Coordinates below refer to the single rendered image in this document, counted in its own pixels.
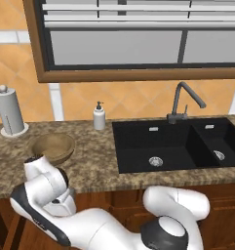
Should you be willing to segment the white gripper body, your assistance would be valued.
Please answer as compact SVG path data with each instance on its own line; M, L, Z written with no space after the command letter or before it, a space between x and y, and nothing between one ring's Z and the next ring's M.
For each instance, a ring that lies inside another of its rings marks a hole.
M59 216L72 216L76 213L73 188L70 187L65 193L59 196L58 201L57 211Z

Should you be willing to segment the brown wooden drawer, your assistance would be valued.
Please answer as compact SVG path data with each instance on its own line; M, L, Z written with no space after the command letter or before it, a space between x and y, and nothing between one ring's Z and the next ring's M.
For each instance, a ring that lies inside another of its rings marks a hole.
M19 216L9 198L0 198L0 250L23 250L20 241L26 219Z

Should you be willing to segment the brown wooden cupboard door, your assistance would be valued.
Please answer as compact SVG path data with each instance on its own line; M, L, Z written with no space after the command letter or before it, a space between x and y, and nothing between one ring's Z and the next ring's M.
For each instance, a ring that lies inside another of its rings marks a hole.
M76 193L74 201L78 211L102 208L132 232L140 232L140 226L153 216L142 204L143 190L118 190Z
M235 250L235 184L199 188L210 200L209 216L200 222L204 250Z

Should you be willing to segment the brown wooden bowl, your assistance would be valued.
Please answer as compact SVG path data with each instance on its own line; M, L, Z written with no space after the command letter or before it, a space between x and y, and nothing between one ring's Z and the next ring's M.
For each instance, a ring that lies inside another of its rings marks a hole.
M29 155L44 154L53 165L65 162L73 153L74 140L64 133L51 133L31 139L27 144Z

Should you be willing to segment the white soap dispenser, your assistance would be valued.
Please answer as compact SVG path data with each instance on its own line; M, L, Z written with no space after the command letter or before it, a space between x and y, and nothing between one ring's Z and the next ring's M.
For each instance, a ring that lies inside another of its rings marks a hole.
M98 102L94 109L94 128L96 130L103 130L105 128L105 110L102 107L102 102Z

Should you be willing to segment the black double sink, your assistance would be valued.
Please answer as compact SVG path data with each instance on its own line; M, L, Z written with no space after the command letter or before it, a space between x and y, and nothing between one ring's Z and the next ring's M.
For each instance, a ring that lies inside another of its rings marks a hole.
M235 167L235 125L227 118L112 124L121 174Z

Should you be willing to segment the grey sink tap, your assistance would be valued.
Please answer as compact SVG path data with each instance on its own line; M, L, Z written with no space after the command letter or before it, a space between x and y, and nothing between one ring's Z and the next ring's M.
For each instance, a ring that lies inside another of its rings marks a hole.
M172 112L167 114L167 120L170 124L176 124L179 120L186 120L188 118L187 109L184 110L184 113L177 112L181 89L184 89L199 107L205 108L207 106L206 103L187 85L186 82L180 81L176 86Z

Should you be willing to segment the wooden framed window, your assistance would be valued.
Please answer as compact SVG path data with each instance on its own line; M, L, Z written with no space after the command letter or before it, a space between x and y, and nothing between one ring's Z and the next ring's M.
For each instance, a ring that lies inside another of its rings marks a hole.
M39 83L48 82L112 82L154 80L235 79L235 63L156 64L86 66L54 66L49 56L51 50L45 44L44 24L39 0L22 0L31 49Z

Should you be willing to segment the white window blinds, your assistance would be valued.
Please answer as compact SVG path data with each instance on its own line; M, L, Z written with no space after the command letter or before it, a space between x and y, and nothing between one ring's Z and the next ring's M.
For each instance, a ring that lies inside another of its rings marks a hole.
M235 0L97 0L43 3L48 28L235 28Z

